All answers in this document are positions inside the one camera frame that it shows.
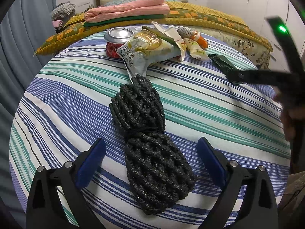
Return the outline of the right hand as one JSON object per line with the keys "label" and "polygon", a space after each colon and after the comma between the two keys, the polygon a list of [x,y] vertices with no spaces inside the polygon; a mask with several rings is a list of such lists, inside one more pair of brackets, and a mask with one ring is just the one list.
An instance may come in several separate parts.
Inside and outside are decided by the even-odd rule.
{"label": "right hand", "polygon": [[284,101],[284,95],[282,93],[276,94],[274,97],[274,101],[280,103],[282,106],[280,120],[283,124],[283,130],[286,141],[291,141],[296,134],[296,130],[293,125],[293,120],[299,118],[298,108],[289,108],[286,102]]}

